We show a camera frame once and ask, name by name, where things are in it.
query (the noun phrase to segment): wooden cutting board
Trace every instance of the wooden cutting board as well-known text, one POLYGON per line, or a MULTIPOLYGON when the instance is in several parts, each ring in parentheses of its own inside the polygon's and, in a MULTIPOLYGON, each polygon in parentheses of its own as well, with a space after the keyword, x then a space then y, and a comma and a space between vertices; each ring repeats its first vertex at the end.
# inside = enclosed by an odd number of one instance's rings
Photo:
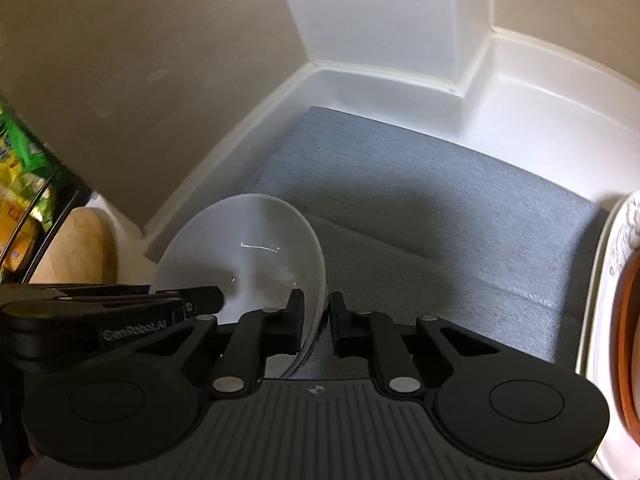
POLYGON ((102 211, 74 209, 53 238, 31 283, 115 283, 116 248, 102 211))

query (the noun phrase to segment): beige wall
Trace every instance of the beige wall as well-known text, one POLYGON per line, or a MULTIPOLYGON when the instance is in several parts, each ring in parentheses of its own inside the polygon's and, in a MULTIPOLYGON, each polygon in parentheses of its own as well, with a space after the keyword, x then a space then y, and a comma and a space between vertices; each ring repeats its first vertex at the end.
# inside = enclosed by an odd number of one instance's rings
POLYGON ((495 25, 571 49, 640 82, 640 0, 495 0, 495 25))
POLYGON ((0 0, 0 92, 140 225, 305 61, 284 0, 0 0))

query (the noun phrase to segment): white plate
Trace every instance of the white plate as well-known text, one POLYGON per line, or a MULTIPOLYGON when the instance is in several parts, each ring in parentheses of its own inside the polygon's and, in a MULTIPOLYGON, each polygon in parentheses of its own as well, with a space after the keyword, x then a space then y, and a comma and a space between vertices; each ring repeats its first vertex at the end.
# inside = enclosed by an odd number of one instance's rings
POLYGON ((600 389, 609 405, 609 429, 598 448, 595 462, 614 480, 640 478, 640 447, 626 431, 618 402, 617 370, 612 365, 612 345, 618 337, 618 314, 614 312, 614 298, 620 272, 629 256, 640 247, 640 225, 636 223, 635 215, 639 208, 640 191, 636 191, 622 199, 607 220, 598 245, 585 314, 583 332, 587 337, 582 345, 586 354, 584 370, 580 370, 578 359, 578 371, 584 371, 584 375, 600 389), (589 312, 591 304, 593 318, 589 312))
POLYGON ((303 346, 297 356, 267 359, 265 377, 293 373, 311 350, 326 298, 320 242, 291 205, 273 196, 244 194, 207 207, 166 248, 151 291, 217 285, 225 304, 218 323, 265 307, 284 308, 292 288, 305 293, 303 346))

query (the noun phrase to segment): white bowl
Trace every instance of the white bowl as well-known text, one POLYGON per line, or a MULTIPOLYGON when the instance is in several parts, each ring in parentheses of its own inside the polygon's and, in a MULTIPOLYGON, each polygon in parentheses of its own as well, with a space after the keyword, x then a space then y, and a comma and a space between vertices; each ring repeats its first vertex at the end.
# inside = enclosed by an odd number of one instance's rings
POLYGON ((284 308, 292 288, 305 293, 302 350, 267 359, 265 377, 293 373, 311 350, 326 298, 318 237, 291 205, 273 196, 244 194, 207 207, 166 248, 151 291, 217 285, 225 304, 219 324, 265 307, 284 308))

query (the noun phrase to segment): ribbed black surface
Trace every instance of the ribbed black surface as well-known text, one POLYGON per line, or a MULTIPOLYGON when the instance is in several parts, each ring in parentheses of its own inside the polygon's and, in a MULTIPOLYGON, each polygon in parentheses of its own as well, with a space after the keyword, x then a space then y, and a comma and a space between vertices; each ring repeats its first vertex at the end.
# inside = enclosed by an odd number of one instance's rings
POLYGON ((369 380, 263 381, 250 397, 215 403, 196 433, 151 462, 88 471, 47 460, 29 476, 60 480, 531 477, 603 478, 586 463, 534 473, 478 462, 446 441, 419 404, 387 399, 369 380))

